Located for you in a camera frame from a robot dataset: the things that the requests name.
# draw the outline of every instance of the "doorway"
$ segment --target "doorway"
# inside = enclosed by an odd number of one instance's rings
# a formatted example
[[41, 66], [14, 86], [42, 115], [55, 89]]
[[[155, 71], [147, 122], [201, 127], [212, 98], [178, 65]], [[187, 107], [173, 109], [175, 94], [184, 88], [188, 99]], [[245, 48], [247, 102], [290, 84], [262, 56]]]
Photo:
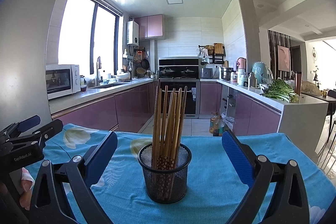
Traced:
[[292, 70], [294, 72], [302, 72], [301, 66], [301, 48], [300, 46], [291, 47], [292, 53]]

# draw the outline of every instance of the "white countertop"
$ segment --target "white countertop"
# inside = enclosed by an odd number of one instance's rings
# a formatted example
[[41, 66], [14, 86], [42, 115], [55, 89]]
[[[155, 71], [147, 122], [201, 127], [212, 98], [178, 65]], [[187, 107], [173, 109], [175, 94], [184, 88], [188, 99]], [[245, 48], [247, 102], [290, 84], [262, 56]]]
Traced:
[[247, 88], [241, 85], [233, 84], [230, 81], [224, 81], [224, 80], [219, 80], [219, 79], [201, 79], [201, 82], [218, 82], [223, 85], [226, 85], [230, 88], [233, 88], [235, 90], [238, 90], [241, 93], [244, 93], [250, 97], [253, 97], [254, 99], [263, 102], [266, 105], [269, 105], [279, 111], [283, 111], [284, 107], [290, 107], [290, 106], [297, 106], [297, 105], [307, 105], [307, 104], [324, 104], [325, 102], [313, 98], [304, 94], [301, 94], [300, 96], [300, 101], [298, 103], [288, 103], [285, 101], [281, 101], [278, 99], [272, 99], [272, 98], [267, 98], [262, 96], [261, 94], [263, 91], [261, 89], [255, 89], [255, 88]]
[[54, 114], [67, 108], [150, 82], [153, 82], [153, 79], [132, 79], [131, 82], [124, 85], [112, 86], [107, 89], [88, 88], [85, 92], [77, 92], [72, 95], [51, 99], [49, 100], [50, 113]]

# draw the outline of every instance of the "blue tablecloth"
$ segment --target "blue tablecloth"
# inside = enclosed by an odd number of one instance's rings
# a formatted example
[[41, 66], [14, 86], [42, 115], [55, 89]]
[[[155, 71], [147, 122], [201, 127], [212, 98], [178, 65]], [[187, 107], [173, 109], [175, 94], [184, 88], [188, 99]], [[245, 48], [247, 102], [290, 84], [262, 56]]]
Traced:
[[[91, 145], [99, 144], [107, 131], [67, 124], [61, 133], [46, 142], [45, 159], [63, 163], [75, 155], [84, 155]], [[188, 190], [174, 204], [158, 204], [146, 193], [142, 168], [137, 160], [140, 148], [152, 136], [117, 132], [118, 148], [100, 181], [91, 187], [102, 208], [115, 224], [121, 223], [225, 223], [234, 212], [248, 187], [240, 182], [220, 137], [182, 137], [192, 152], [188, 168]], [[310, 223], [315, 224], [329, 207], [336, 189], [317, 166], [285, 134], [274, 133], [238, 138], [256, 155], [271, 161], [287, 163], [294, 159], [300, 167], [310, 205]], [[36, 177], [41, 162], [27, 169]], [[275, 184], [272, 183], [254, 223], [262, 220]], [[64, 184], [73, 212], [80, 223], [86, 223], [76, 205], [68, 184]]]

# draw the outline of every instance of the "black mesh pen holder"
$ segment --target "black mesh pen holder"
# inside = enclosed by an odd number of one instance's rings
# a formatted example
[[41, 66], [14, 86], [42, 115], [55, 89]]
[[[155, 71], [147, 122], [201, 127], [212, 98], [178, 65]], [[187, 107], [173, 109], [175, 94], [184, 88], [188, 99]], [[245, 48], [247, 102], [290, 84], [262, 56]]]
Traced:
[[138, 161], [142, 166], [147, 194], [153, 201], [169, 204], [185, 196], [191, 152], [184, 144], [180, 144], [174, 169], [152, 169], [152, 144], [146, 145], [139, 151]]

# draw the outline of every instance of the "leafy green vegetable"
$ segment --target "leafy green vegetable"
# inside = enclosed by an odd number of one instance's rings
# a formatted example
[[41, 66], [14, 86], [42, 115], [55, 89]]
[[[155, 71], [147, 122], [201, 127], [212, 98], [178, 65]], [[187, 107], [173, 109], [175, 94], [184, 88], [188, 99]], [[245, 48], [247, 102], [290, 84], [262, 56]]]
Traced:
[[294, 90], [280, 78], [273, 80], [272, 84], [264, 90], [262, 95], [268, 98], [283, 100], [288, 103], [295, 103], [299, 100], [299, 96]]

